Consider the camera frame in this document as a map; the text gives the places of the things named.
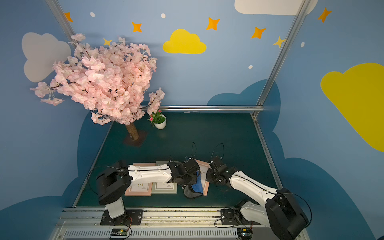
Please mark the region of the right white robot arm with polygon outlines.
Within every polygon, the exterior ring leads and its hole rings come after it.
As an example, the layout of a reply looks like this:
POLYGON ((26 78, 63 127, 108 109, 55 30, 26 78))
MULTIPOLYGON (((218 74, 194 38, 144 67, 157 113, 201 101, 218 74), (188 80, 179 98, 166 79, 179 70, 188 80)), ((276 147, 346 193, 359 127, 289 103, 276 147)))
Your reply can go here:
POLYGON ((241 204, 241 216, 246 221, 269 227, 280 240, 296 239, 312 222, 295 199, 296 194, 285 188, 268 187, 234 167, 227 167, 220 157, 210 161, 206 181, 226 185, 257 202, 256 205, 252 202, 241 204))

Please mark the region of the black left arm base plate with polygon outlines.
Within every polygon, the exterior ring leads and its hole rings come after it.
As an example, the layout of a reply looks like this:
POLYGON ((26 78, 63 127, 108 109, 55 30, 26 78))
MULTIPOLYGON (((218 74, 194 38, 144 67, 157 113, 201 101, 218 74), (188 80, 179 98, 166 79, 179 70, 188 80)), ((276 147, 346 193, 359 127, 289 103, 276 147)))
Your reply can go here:
POLYGON ((117 218, 111 218, 108 210, 105 210, 100 225, 101 226, 122 226, 122 225, 128 225, 130 226, 139 226, 141 224, 142 218, 143 218, 143 210, 133 210, 128 209, 126 212, 117 217, 117 218))

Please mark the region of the grey-green picture frame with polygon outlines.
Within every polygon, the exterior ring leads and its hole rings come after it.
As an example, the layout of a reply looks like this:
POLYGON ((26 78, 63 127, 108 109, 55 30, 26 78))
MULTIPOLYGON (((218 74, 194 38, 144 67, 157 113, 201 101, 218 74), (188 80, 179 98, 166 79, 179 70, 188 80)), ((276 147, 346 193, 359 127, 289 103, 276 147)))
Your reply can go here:
POLYGON ((176 194, 177 186, 176 183, 153 183, 152 194, 176 194))

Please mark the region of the pink picture frame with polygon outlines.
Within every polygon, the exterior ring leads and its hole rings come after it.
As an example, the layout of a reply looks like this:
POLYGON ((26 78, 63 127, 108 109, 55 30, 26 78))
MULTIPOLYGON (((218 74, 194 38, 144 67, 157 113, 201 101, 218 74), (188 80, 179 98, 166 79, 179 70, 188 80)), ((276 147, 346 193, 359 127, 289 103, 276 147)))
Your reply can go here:
POLYGON ((153 183, 131 184, 125 192, 125 197, 150 197, 153 183))
POLYGON ((209 189, 209 182, 206 181, 206 177, 207 177, 207 171, 208 169, 210 169, 210 165, 209 163, 207 162, 203 162, 203 161, 200 161, 200 160, 196 160, 196 162, 198 163, 198 165, 200 166, 200 170, 201 170, 201 183, 202 183, 202 187, 203 187, 203 196, 207 196, 208 194, 208 189, 209 189))

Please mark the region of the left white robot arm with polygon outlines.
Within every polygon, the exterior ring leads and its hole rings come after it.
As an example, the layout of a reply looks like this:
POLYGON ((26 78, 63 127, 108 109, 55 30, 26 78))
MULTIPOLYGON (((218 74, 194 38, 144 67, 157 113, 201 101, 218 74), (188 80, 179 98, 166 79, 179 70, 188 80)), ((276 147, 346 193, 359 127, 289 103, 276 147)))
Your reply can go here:
POLYGON ((123 195, 131 185, 176 183, 182 187, 192 186, 198 182, 200 173, 200 166, 194 159, 158 166, 134 166, 118 161, 96 178, 99 204, 106 207, 108 217, 116 220, 126 215, 123 195))

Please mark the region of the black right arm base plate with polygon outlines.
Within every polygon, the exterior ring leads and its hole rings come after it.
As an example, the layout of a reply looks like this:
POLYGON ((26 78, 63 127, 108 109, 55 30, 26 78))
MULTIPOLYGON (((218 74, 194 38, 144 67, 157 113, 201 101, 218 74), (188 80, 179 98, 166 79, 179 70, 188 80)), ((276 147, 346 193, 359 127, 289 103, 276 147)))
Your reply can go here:
POLYGON ((224 208, 220 210, 221 224, 223 226, 239 226, 250 225, 251 222, 247 221, 237 209, 224 208))

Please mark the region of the blue black-edged cloth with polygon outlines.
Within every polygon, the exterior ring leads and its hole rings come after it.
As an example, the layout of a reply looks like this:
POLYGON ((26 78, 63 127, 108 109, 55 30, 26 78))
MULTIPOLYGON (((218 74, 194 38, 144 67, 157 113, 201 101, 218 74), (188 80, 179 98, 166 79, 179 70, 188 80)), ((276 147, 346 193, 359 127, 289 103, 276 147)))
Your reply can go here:
POLYGON ((196 183, 184 187, 184 196, 188 199, 194 199, 201 197, 204 193, 204 188, 201 181, 201 173, 197 171, 196 183))

